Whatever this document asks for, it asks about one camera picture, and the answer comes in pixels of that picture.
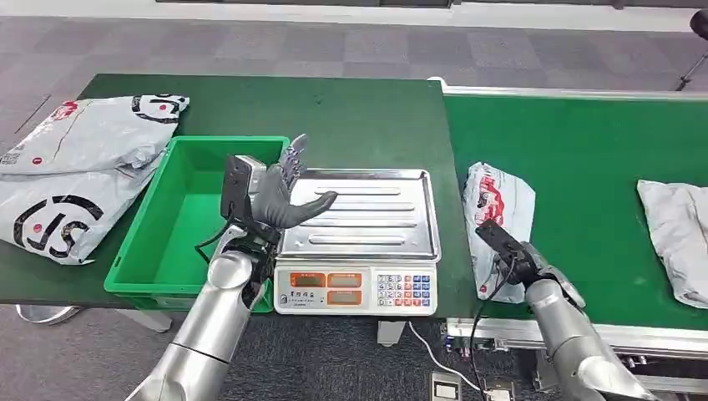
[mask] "table leg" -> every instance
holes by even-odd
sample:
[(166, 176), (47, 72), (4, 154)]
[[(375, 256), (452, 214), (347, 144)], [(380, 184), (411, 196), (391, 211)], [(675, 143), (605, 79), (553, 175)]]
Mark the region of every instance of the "table leg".
[(166, 332), (172, 326), (172, 319), (160, 311), (137, 309), (115, 309), (115, 311), (156, 332)]
[(398, 344), (401, 338), (403, 327), (406, 322), (386, 322), (380, 320), (378, 322), (377, 343), (384, 347), (391, 347), (393, 344)]

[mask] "green table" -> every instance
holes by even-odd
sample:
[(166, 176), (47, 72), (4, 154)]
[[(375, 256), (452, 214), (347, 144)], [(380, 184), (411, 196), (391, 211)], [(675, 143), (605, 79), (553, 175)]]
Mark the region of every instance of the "green table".
[[(478, 301), (460, 205), (467, 167), (484, 160), (537, 192), (532, 240), (583, 293), (603, 337), (644, 354), (708, 357), (708, 312), (673, 299), (635, 192), (639, 178), (708, 185), (708, 97), (455, 89), (437, 82), (99, 75), (81, 97), (191, 97), (177, 135), (311, 136), (317, 167), (431, 172), (442, 244), (436, 316), (468, 335)], [(58, 267), (0, 244), (0, 301), (127, 307), (103, 291), (135, 206), (94, 253)], [(493, 305), (479, 336), (538, 348), (523, 306)]]
[[(99, 75), (80, 98), (183, 94), (190, 106), (177, 135), (310, 136), (306, 163), (331, 168), (422, 168), (430, 172), (440, 228), (441, 317), (468, 315), (473, 295), (462, 207), (436, 82)], [(59, 267), (0, 244), (0, 302), (126, 307), (103, 281), (137, 205), (94, 253), (95, 263)], [(457, 305), (465, 303), (464, 311)]]
[[(531, 241), (579, 289), (600, 335), (625, 353), (706, 358), (708, 311), (674, 299), (636, 183), (708, 186), (708, 97), (443, 91), (460, 185), (482, 160), (535, 189)], [(498, 348), (543, 346), (525, 305), (493, 303), (486, 317), (479, 337)], [(448, 323), (469, 335), (468, 319)]]

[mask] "tripod leg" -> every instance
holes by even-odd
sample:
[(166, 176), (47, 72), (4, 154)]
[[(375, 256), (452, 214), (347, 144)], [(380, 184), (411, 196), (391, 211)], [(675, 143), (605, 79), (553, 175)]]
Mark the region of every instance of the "tripod leg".
[(683, 90), (683, 89), (685, 88), (685, 86), (691, 81), (691, 79), (690, 79), (691, 75), (693, 75), (693, 73), (694, 73), (707, 59), (708, 59), (708, 52), (705, 52), (702, 56), (700, 56), (700, 58), (698, 59), (698, 61), (696, 61), (695, 64), (693, 64), (693, 67), (691, 67), (685, 75), (683, 75), (683, 76), (681, 76), (681, 77), (679, 78), (679, 83), (678, 83), (678, 85), (676, 85), (676, 89), (674, 89), (674, 91), (680, 92), (681, 90)]

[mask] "digital scale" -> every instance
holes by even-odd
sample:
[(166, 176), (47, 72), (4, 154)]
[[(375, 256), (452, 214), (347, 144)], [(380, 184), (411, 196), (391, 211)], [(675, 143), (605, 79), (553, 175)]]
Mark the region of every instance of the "digital scale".
[(286, 230), (274, 272), (284, 314), (428, 316), (440, 246), (425, 170), (309, 169), (291, 203), (328, 191), (323, 214)]

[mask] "green bin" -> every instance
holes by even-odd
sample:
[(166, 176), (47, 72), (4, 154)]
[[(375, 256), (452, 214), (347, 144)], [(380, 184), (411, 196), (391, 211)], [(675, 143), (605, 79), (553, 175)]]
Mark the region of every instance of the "green bin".
[[(195, 245), (225, 223), (219, 206), (226, 156), (248, 155), (272, 164), (289, 143), (280, 136), (172, 139), (106, 276), (105, 290), (138, 309), (189, 310), (207, 270)], [(265, 285), (253, 312), (273, 310), (271, 281)]]

